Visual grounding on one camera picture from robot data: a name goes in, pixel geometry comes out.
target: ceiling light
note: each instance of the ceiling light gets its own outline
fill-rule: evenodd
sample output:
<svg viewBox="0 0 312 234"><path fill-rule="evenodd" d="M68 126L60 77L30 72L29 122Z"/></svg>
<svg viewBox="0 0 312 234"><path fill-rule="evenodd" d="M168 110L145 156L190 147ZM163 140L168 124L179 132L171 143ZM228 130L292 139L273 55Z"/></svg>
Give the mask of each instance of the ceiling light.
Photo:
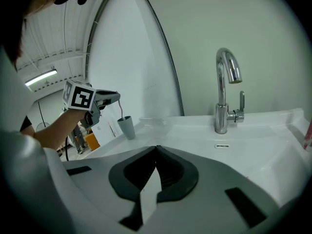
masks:
<svg viewBox="0 0 312 234"><path fill-rule="evenodd" d="M49 72L46 72L46 73L44 73L44 74L42 74L42 75L40 75L40 76L37 76L37 77L35 77L35 78L29 80L28 82L25 83L25 85L26 85L26 86L30 86L31 84L33 84L33 83L35 83L35 82L37 82L37 81L39 81L39 80L42 80L42 79L44 79L44 78L47 78L47 77L49 77L49 76L51 76L51 75L55 75L56 73L57 73L57 71L56 71L55 69L53 69L53 70L51 70L51 71L49 71Z"/></svg>

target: chrome faucet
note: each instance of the chrome faucet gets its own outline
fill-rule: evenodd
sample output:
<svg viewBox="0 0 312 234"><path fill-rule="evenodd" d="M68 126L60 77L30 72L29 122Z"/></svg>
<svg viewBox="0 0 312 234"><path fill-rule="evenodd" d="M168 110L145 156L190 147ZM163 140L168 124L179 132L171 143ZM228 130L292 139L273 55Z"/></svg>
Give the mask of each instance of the chrome faucet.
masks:
<svg viewBox="0 0 312 234"><path fill-rule="evenodd" d="M243 81L238 63L233 53L226 48L220 48L216 54L216 74L219 87L219 103L215 106L214 126L214 129L218 134L225 134L228 131L228 120L243 122L245 118L244 91L240 91L239 109L229 112L229 105L225 101L224 67L228 73L230 84L240 83Z"/></svg>

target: white sink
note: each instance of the white sink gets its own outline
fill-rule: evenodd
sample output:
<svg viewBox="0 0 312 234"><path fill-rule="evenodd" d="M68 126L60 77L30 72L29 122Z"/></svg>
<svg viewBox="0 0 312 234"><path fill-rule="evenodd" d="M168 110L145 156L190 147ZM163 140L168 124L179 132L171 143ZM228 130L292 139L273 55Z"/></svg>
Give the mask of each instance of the white sink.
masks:
<svg viewBox="0 0 312 234"><path fill-rule="evenodd" d="M312 173L312 154L301 146L308 126L301 109L246 114L224 135L215 132L213 116L142 118L135 139L121 135L86 158L144 146L176 148L231 166L282 206L300 195Z"/></svg>

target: white wall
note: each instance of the white wall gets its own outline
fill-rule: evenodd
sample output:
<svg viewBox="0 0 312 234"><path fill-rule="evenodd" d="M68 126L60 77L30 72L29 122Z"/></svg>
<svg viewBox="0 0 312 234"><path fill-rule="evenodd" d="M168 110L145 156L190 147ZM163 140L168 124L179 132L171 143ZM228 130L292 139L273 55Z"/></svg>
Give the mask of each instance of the white wall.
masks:
<svg viewBox="0 0 312 234"><path fill-rule="evenodd" d="M229 48L243 82L226 85L230 109L301 107L312 118L312 51L282 0L149 0L175 62L185 115L212 115L218 100L215 55Z"/></svg>
<svg viewBox="0 0 312 234"><path fill-rule="evenodd" d="M145 0L109 0L92 41L88 81L94 88L118 91L124 115L181 115L175 77L161 33ZM117 103L102 111L116 125ZM104 133L94 129L99 140Z"/></svg>
<svg viewBox="0 0 312 234"><path fill-rule="evenodd" d="M39 100L44 122L47 122L50 125L59 117L62 108L64 108L62 93L63 91L59 91ZM31 110L27 116L36 130L38 124L42 122L37 102L32 105Z"/></svg>

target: cup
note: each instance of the cup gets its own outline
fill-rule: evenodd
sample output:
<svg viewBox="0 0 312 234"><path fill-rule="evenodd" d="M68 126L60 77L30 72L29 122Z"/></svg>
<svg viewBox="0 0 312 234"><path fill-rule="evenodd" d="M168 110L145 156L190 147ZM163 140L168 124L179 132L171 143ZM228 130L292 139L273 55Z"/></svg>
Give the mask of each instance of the cup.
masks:
<svg viewBox="0 0 312 234"><path fill-rule="evenodd" d="M136 136L131 116L126 116L117 120L117 123L127 139L134 139Z"/></svg>

